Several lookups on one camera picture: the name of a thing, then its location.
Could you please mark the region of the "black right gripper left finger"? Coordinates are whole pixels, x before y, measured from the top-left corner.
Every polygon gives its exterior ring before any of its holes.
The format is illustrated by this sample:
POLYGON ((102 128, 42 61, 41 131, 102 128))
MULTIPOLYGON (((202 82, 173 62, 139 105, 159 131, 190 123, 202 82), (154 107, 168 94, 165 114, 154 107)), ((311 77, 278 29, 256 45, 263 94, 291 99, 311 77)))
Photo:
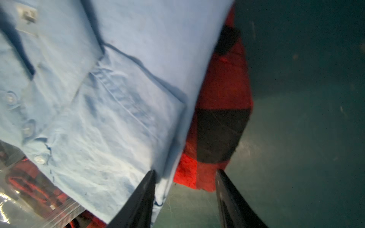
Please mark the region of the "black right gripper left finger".
POLYGON ((150 228, 155 187, 156 172, 150 170, 107 228, 150 228))

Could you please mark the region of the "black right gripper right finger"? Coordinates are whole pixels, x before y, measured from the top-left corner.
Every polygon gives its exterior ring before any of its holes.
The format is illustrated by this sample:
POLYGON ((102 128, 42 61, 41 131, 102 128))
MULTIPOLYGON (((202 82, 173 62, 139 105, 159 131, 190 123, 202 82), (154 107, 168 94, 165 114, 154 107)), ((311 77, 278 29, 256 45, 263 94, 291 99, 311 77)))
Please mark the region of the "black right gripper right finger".
POLYGON ((223 228, 267 228, 252 210, 224 170, 217 170, 216 195, 223 228))

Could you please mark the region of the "red black plaid shirt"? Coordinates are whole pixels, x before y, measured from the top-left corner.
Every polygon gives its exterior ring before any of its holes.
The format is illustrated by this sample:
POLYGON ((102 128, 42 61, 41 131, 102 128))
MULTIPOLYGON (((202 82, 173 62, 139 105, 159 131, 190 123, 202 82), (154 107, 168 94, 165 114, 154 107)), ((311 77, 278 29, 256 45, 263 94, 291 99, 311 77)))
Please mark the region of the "red black plaid shirt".
POLYGON ((248 67, 240 31, 230 10, 209 63, 174 182, 215 191, 253 110, 248 67))

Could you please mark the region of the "light blue shirt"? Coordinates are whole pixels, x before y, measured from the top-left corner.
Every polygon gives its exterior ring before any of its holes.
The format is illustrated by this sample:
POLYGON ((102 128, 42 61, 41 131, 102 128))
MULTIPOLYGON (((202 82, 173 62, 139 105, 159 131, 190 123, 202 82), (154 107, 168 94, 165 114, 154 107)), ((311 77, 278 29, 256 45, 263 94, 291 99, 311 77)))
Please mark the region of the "light blue shirt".
POLYGON ((1 1, 1 140, 102 221, 155 222, 232 1, 1 1))

